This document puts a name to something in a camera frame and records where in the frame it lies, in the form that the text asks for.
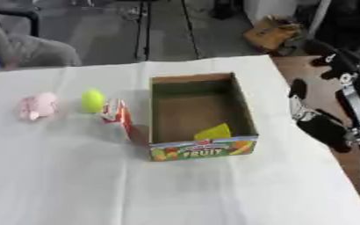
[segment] yellow ball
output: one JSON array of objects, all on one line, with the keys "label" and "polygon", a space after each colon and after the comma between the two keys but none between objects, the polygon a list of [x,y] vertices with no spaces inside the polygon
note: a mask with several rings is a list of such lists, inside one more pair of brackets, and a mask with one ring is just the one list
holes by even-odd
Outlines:
[{"label": "yellow ball", "polygon": [[97,90],[87,90],[82,95],[82,107],[88,113],[99,113],[104,106],[104,96]]}]

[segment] yellow object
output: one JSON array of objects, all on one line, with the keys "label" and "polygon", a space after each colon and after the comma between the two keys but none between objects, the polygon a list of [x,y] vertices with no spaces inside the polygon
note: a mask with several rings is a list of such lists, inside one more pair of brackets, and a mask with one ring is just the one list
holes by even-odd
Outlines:
[{"label": "yellow object", "polygon": [[204,139],[218,139],[231,137],[231,131],[226,123],[220,124],[216,127],[204,130],[194,135],[194,140],[201,141]]},{"label": "yellow object", "polygon": [[248,150],[251,146],[252,146],[252,141],[245,141],[245,145],[242,146],[241,148],[237,149],[236,151],[233,151],[232,153],[229,153],[229,155],[238,155],[240,154],[242,151],[246,151]]},{"label": "yellow object", "polygon": [[104,106],[104,96],[96,90],[88,90],[82,95],[82,107],[88,113],[99,113]]}]

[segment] pink toy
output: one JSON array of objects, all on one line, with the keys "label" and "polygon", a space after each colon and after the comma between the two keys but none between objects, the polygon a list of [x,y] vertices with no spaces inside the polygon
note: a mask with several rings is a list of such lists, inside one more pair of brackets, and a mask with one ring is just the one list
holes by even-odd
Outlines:
[{"label": "pink toy", "polygon": [[57,112],[57,97],[52,92],[22,99],[19,107],[22,119],[36,120]]}]

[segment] cardboard box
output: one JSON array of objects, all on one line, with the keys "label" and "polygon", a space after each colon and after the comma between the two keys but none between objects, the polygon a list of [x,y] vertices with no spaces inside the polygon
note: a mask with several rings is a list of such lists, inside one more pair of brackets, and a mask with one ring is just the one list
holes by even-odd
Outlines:
[{"label": "cardboard box", "polygon": [[[234,74],[151,78],[153,161],[250,154],[258,134]],[[231,137],[194,141],[227,123]]]}]

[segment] robotic hand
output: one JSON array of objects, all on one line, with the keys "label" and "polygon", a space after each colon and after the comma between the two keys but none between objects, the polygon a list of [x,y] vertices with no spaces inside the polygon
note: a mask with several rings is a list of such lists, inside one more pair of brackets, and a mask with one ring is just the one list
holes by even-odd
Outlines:
[{"label": "robotic hand", "polygon": [[321,77],[326,80],[338,79],[341,89],[335,97],[351,120],[346,127],[335,116],[321,109],[310,109],[304,104],[307,85],[297,79],[289,94],[292,118],[299,128],[337,152],[349,152],[353,144],[360,147],[360,59],[349,51],[334,49],[324,43],[312,42],[313,50],[323,54],[312,61],[312,65],[330,66],[331,70]]}]

